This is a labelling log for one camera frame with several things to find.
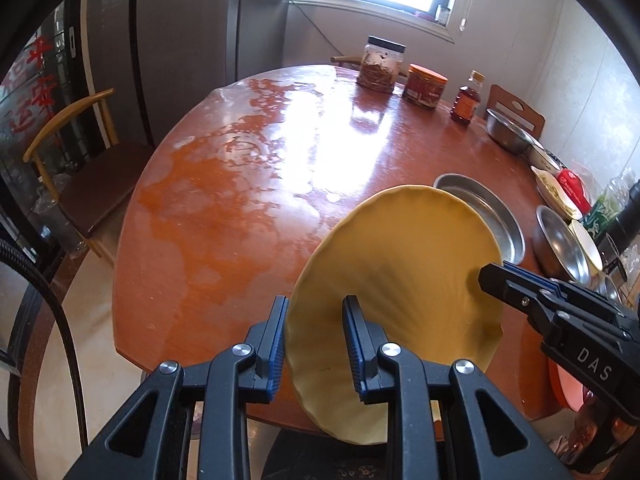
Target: silver screw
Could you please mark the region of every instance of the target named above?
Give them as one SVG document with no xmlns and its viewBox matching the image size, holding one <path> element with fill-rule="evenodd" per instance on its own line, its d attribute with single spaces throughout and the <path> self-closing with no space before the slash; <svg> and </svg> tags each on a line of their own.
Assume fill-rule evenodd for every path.
<svg viewBox="0 0 640 480">
<path fill-rule="evenodd" d="M 247 343 L 238 343 L 231 349 L 231 351 L 234 355 L 238 356 L 249 355 L 251 353 L 251 346 Z"/>
<path fill-rule="evenodd" d="M 384 343 L 382 345 L 382 353 L 389 357 L 397 356 L 402 349 L 396 343 Z"/>
<path fill-rule="evenodd" d="M 160 363 L 158 369 L 161 374 L 171 375 L 178 369 L 178 363 L 175 361 L 165 361 L 164 363 Z"/>
<path fill-rule="evenodd" d="M 466 359 L 460 359 L 460 361 L 456 363 L 456 370 L 464 375 L 469 375 L 475 368 L 474 364 Z"/>
</svg>

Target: wooden chair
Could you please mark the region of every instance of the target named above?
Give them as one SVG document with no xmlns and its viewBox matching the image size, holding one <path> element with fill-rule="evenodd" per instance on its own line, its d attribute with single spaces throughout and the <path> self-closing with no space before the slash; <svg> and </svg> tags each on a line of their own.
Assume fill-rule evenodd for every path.
<svg viewBox="0 0 640 480">
<path fill-rule="evenodd" d="M 128 199 L 153 153 L 149 146 L 118 141 L 105 101 L 113 91 L 110 88 L 84 97 L 60 110 L 39 131 L 22 158 L 24 162 L 32 160 L 35 163 L 44 186 L 58 202 L 60 211 L 85 243 L 111 265 L 115 261 Z M 37 149 L 45 139 L 95 103 L 100 108 L 111 146 L 89 160 L 58 192 Z"/>
<path fill-rule="evenodd" d="M 342 66 L 345 63 L 350 65 L 360 66 L 362 62 L 362 56 L 332 56 L 331 63 L 338 64 L 338 66 Z M 407 77 L 406 70 L 400 69 L 400 75 L 402 77 Z"/>
<path fill-rule="evenodd" d="M 507 92 L 498 85 L 491 85 L 489 91 L 489 100 L 486 102 L 486 109 L 497 110 L 511 119 L 517 121 L 520 126 L 527 130 L 536 140 L 542 134 L 542 128 L 545 126 L 545 118 L 537 111 L 526 104 L 522 99 Z"/>
</svg>

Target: stainless steel tray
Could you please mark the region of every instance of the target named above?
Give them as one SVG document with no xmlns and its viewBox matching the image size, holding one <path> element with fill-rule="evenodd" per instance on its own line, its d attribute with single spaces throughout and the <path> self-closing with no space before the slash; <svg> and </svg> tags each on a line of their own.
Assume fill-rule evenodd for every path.
<svg viewBox="0 0 640 480">
<path fill-rule="evenodd" d="M 519 264 L 524 258 L 524 236 L 509 208 L 479 182 L 457 173 L 445 173 L 433 187 L 447 191 L 469 204 L 489 226 L 498 242 L 502 259 Z"/>
</svg>

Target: chair backrest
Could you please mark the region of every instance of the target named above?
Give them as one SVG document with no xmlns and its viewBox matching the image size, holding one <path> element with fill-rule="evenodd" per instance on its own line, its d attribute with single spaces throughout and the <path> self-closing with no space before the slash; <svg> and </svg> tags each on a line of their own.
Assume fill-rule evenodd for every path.
<svg viewBox="0 0 640 480">
<path fill-rule="evenodd" d="M 346 64 L 350 64 L 350 65 L 356 65 L 356 66 L 360 66 L 360 64 L 362 63 L 362 57 L 361 56 L 331 56 L 330 57 L 330 61 L 332 64 L 338 64 L 338 66 L 342 66 L 345 63 Z M 402 77 L 407 77 L 407 72 L 406 70 L 403 70 L 402 68 L 400 69 L 400 75 Z"/>
<path fill-rule="evenodd" d="M 45 124 L 35 136 L 31 144 L 27 148 L 27 151 L 24 152 L 22 160 L 24 162 L 29 162 L 33 159 L 36 167 L 38 168 L 38 172 L 42 177 L 42 183 L 51 193 L 51 197 L 53 198 L 53 200 L 57 201 L 60 197 L 60 194 L 58 193 L 56 187 L 53 185 L 51 177 L 49 176 L 49 173 L 47 173 L 47 169 L 45 168 L 42 159 L 38 155 L 38 147 L 44 140 L 46 140 L 66 124 L 69 124 L 74 118 L 76 118 L 82 112 L 87 110 L 87 108 L 93 106 L 96 103 L 98 103 L 98 106 L 100 107 L 100 114 L 102 116 L 102 120 L 104 121 L 104 127 L 107 130 L 109 141 L 112 145 L 117 144 L 118 136 L 113 126 L 113 120 L 111 119 L 109 107 L 107 106 L 107 102 L 105 101 L 105 99 L 112 95 L 113 92 L 114 89 L 109 88 L 108 90 L 98 92 L 97 94 L 78 99 L 78 101 L 75 101 L 69 106 L 60 110 L 57 114 L 50 118 L 49 121 L 47 121 L 47 124 Z"/>
<path fill-rule="evenodd" d="M 545 126 L 545 118 L 531 108 L 526 102 L 516 97 L 498 85 L 491 85 L 489 100 L 486 102 L 486 109 L 498 110 L 511 119 L 517 121 L 536 140 L 542 135 L 542 128 Z"/>
</svg>

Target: triangular cutout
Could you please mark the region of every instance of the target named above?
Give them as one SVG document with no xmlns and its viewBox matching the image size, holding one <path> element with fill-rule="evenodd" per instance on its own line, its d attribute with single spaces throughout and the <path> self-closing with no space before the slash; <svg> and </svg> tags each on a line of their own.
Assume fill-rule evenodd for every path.
<svg viewBox="0 0 640 480">
<path fill-rule="evenodd" d="M 146 436 L 157 402 L 158 392 L 151 392 L 142 399 L 108 439 L 109 449 L 140 458 L 145 450 Z"/>
<path fill-rule="evenodd" d="M 484 390 L 476 392 L 482 420 L 495 456 L 504 456 L 525 449 L 527 438 Z"/>
</svg>

